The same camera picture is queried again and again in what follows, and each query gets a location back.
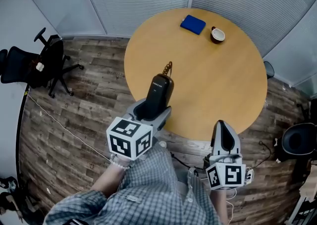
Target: black office chair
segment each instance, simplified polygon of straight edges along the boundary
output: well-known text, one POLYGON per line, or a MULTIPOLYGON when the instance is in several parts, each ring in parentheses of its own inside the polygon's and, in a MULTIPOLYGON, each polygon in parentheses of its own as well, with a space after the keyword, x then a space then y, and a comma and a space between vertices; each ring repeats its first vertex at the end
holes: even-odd
POLYGON ((4 58, 2 66, 1 82, 25 82, 32 88, 44 86, 46 87, 50 80, 53 80, 52 85, 49 87, 49 96, 54 98, 54 87, 58 80, 61 81, 65 91, 73 96, 74 93, 69 91, 67 85, 63 79, 63 75, 77 67, 84 69, 84 66, 76 64, 67 68, 64 67, 66 60, 70 60, 70 56, 63 54, 64 46, 63 41, 58 35, 50 36, 46 41, 42 34, 45 32, 45 28, 42 29, 35 37, 34 42, 38 39, 44 44, 44 48, 40 55, 34 53, 25 52, 17 47, 12 47, 7 56, 5 56, 5 50, 0 52, 4 58), (42 72, 36 69, 38 63, 44 65, 42 72))
POLYGON ((0 51, 0 75, 2 74, 2 70, 3 70, 3 64, 5 61, 6 56, 8 55, 8 51, 7 50, 1 50, 0 51))
POLYGON ((276 140, 275 153, 283 162, 288 159, 315 159, 317 128, 313 123, 301 123, 289 127, 282 138, 276 140))
POLYGON ((264 66, 265 66, 265 70, 266 70, 266 78, 270 79, 270 78, 274 77, 273 66, 267 61, 264 61, 264 66))

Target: blue book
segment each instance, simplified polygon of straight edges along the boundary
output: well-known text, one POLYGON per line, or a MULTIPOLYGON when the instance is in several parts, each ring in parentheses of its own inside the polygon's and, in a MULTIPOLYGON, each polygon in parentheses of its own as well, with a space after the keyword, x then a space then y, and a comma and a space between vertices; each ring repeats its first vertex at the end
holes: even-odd
POLYGON ((191 32, 194 32, 195 34, 199 35, 204 29, 204 27, 206 26, 206 23, 191 15, 187 15, 184 21, 180 24, 180 26, 184 29, 188 29, 191 32))

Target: chair base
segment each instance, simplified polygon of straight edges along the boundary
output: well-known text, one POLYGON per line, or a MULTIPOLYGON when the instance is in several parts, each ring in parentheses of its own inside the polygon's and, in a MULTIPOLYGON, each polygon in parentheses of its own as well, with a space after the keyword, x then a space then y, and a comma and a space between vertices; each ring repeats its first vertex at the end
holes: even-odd
MULTIPOLYGON (((67 55, 64 56, 63 61, 62 61, 62 65, 63 65, 63 66, 64 66, 64 63, 65 63, 66 60, 70 60, 70 56, 67 56, 67 55)), ((52 85, 50 86, 50 91, 49 91, 49 96, 50 96, 51 98, 54 98, 54 97, 55 97, 55 95, 53 94, 53 90, 54 90, 54 88, 55 88, 56 83, 57 83, 58 80, 61 82, 61 84, 62 84, 62 86, 63 86, 63 88, 65 89, 65 91, 66 91, 67 94, 69 94, 70 96, 73 96, 73 95, 74 95, 74 92, 69 91, 69 89, 68 89, 68 87, 67 87, 67 85, 66 85, 66 83, 65 83, 65 80, 64 80, 64 78, 63 78, 63 75, 64 75, 65 73, 67 73, 67 72, 70 72, 70 71, 73 70, 73 69, 78 68, 78 67, 79 67, 79 69, 81 69, 81 70, 84 69, 84 66, 83 66, 83 65, 75 64, 75 65, 72 65, 72 66, 70 66, 70 67, 64 68, 64 69, 61 71, 61 73, 53 79, 53 82, 52 82, 52 85)))

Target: checkered shirt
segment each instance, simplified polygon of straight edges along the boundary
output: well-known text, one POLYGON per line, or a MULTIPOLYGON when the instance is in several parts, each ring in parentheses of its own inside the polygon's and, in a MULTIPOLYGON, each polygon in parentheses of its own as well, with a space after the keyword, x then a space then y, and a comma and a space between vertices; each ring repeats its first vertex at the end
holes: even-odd
POLYGON ((219 225, 219 217, 195 176, 187 174, 185 200, 178 189, 172 158, 156 144, 147 158, 138 159, 127 170, 118 192, 106 198, 101 192, 80 192, 56 204, 45 218, 45 225, 62 225, 70 219, 94 225, 219 225))

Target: table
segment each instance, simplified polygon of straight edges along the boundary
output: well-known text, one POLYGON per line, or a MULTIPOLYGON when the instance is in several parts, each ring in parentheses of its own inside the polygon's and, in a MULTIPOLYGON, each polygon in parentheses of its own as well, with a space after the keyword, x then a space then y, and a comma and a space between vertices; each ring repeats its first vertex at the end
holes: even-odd
POLYGON ((222 119, 237 133, 259 116, 267 79, 260 53, 231 21, 202 9, 182 8, 145 21, 130 39, 124 71, 134 99, 145 98, 152 78, 173 62, 172 115, 165 129, 180 136, 210 141, 222 119), (188 14, 206 22, 200 35, 180 27, 188 14), (211 27, 225 32, 225 41, 210 40, 211 27))

